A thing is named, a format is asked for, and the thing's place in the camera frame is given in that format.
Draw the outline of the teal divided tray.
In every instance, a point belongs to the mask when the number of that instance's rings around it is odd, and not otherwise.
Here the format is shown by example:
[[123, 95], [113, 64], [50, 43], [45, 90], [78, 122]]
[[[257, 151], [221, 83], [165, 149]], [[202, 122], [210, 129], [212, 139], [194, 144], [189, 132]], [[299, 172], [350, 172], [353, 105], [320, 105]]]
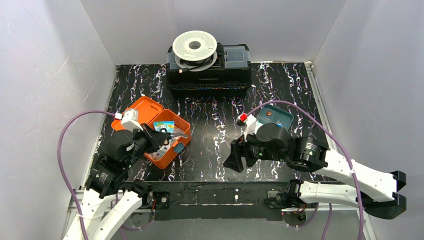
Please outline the teal divided tray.
[[[271, 111], [272, 115], [267, 116], [266, 112]], [[279, 127], [283, 127], [289, 131], [293, 125], [294, 116], [283, 109], [280, 109], [271, 104], [265, 105], [256, 116], [257, 122], [255, 125], [255, 130], [257, 131], [262, 125], [267, 123], [274, 123]]]

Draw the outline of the small scissors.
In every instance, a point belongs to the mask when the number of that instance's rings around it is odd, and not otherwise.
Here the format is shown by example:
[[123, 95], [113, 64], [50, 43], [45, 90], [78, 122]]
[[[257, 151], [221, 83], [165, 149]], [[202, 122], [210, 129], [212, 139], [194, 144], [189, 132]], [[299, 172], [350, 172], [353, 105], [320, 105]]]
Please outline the small scissors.
[[155, 133], [156, 141], [158, 148], [162, 148], [163, 146], [168, 146], [171, 142], [171, 134], [167, 131], [166, 128], [161, 128], [159, 131]]

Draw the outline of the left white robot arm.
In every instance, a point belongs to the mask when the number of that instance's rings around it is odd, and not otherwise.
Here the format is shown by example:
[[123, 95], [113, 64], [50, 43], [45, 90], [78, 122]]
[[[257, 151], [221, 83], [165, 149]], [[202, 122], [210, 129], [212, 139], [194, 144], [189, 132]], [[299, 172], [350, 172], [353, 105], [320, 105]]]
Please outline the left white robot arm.
[[84, 184], [82, 200], [71, 187], [62, 163], [62, 143], [66, 130], [77, 119], [73, 117], [64, 127], [57, 145], [57, 160], [63, 180], [76, 206], [76, 215], [64, 235], [65, 240], [109, 240], [130, 215], [152, 199], [152, 186], [142, 180], [128, 182], [129, 169], [143, 156], [169, 143], [171, 133], [139, 123], [139, 112], [130, 108], [124, 113], [110, 113], [124, 129], [112, 134], [106, 148], [91, 165]]

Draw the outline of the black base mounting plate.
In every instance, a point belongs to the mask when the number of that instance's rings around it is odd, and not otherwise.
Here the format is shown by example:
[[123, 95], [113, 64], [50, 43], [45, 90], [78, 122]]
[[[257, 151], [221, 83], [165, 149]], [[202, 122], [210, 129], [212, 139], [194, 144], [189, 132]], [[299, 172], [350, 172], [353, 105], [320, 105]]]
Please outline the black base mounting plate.
[[265, 204], [286, 182], [148, 181], [156, 221], [185, 219], [266, 219], [281, 221], [282, 209]]

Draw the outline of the orange medicine box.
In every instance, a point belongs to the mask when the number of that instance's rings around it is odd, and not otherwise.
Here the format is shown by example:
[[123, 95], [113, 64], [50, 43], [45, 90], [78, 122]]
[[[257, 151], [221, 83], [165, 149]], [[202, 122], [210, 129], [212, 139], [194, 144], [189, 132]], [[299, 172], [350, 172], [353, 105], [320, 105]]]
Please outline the orange medicine box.
[[[165, 109], [161, 104], [147, 96], [139, 98], [124, 112], [129, 109], [135, 109], [138, 111], [137, 121], [140, 124], [146, 123], [153, 129], [155, 129], [154, 122], [175, 122], [174, 132], [171, 133], [172, 139], [170, 140], [170, 144], [161, 147], [156, 152], [144, 154], [145, 157], [156, 167], [159, 169], [165, 169], [191, 141], [190, 124], [170, 109]], [[112, 122], [111, 127], [115, 131], [123, 130], [125, 128], [121, 125], [121, 121], [118, 119]]]

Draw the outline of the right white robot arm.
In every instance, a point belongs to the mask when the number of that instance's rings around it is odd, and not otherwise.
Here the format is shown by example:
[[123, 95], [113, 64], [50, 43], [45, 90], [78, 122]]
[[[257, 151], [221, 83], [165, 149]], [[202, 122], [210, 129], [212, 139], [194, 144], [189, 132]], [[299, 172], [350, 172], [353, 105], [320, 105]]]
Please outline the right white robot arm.
[[363, 208], [367, 214], [385, 220], [392, 220], [407, 210], [407, 199], [399, 194], [407, 183], [404, 172], [381, 172], [347, 160], [326, 144], [314, 138], [293, 137], [275, 123], [257, 126], [257, 119], [252, 115], [241, 114], [237, 124], [244, 127], [244, 132], [231, 142], [224, 167], [241, 173], [259, 160], [284, 162], [290, 169], [336, 180], [332, 184], [292, 179], [285, 191], [268, 193], [264, 202], [269, 208], [328, 203]]

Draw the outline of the white filament spool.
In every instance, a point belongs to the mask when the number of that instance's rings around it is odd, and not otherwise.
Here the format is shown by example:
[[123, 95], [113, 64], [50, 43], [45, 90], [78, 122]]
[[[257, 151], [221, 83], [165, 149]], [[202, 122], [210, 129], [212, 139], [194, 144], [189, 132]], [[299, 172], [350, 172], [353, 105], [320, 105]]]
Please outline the white filament spool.
[[175, 63], [180, 74], [200, 72], [210, 68], [217, 60], [218, 42], [208, 32], [190, 30], [177, 36], [172, 43]]

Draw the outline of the black plastic toolbox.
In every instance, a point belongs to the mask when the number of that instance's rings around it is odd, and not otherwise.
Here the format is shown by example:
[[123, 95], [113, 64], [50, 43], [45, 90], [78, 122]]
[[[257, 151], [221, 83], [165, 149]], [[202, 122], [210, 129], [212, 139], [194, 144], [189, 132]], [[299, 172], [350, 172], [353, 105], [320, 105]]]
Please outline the black plastic toolbox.
[[174, 98], [245, 97], [252, 86], [252, 63], [246, 44], [218, 44], [205, 60], [188, 62], [167, 51], [165, 85]]

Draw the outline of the blue cotton swab packet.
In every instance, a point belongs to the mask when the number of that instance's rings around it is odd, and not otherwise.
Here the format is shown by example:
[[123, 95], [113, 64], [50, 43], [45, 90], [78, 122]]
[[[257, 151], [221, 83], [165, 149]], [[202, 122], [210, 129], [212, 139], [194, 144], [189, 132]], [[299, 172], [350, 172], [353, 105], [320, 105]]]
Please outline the blue cotton swab packet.
[[174, 121], [156, 121], [153, 123], [153, 127], [158, 132], [167, 132], [173, 133], [175, 130], [175, 122]]

